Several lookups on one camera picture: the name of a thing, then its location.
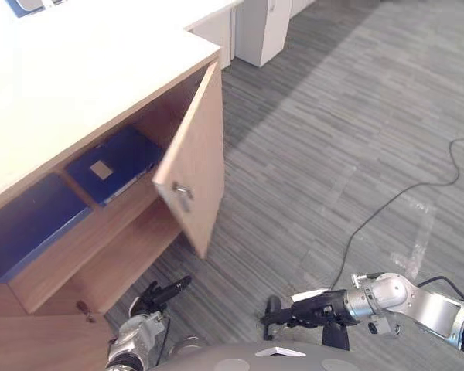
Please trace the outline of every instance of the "floor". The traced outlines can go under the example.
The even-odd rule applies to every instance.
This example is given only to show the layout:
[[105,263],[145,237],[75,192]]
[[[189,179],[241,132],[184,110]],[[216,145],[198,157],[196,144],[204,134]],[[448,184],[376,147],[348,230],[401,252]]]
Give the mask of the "floor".
[[[116,328],[150,281],[193,276],[170,302],[168,346],[255,341],[270,294],[327,287],[349,235],[382,203],[421,180],[454,176],[448,143],[464,136],[464,0],[318,0],[291,22],[285,50],[258,69],[223,72],[226,191],[199,260],[175,243],[108,312]],[[419,282],[444,274],[464,290],[462,172],[421,187],[354,239],[338,288],[353,272]],[[433,289],[454,296],[441,284]],[[319,342],[318,330],[284,339]],[[351,349],[381,370],[464,370],[464,355],[406,323],[399,339],[350,329]]]

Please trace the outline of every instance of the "cabinet shelf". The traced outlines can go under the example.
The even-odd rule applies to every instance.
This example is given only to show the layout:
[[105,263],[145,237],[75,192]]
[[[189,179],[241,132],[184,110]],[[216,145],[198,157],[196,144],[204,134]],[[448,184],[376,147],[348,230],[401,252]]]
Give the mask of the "cabinet shelf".
[[157,200],[72,277],[91,311],[105,313],[162,254],[181,227]]
[[28,313],[45,301],[106,247],[158,197],[152,184],[156,169],[143,175],[104,208],[92,213],[20,272],[9,287]]

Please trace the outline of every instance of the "cabinet door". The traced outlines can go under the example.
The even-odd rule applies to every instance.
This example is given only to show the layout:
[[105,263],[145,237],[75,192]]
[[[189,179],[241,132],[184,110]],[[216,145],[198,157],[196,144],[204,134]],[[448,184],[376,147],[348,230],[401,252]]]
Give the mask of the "cabinet door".
[[290,14],[291,0],[268,0],[260,66],[284,49]]
[[223,181],[222,80],[220,64],[213,62],[153,179],[202,258],[217,218]]

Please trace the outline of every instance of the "blue binder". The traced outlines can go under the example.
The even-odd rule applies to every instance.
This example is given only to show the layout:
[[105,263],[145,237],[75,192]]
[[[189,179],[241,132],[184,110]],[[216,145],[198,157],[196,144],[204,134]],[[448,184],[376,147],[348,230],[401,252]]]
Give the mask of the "blue binder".
[[131,125],[71,162],[66,171],[104,206],[162,158],[163,151]]
[[90,208],[49,174],[0,209],[0,283],[9,282]]

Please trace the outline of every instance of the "white desk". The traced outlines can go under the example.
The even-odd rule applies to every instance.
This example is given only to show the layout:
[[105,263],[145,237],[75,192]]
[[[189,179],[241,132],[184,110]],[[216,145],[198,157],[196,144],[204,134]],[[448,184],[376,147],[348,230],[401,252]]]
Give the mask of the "white desk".
[[239,2],[70,0],[17,19],[0,1],[0,194],[214,54],[183,29]]

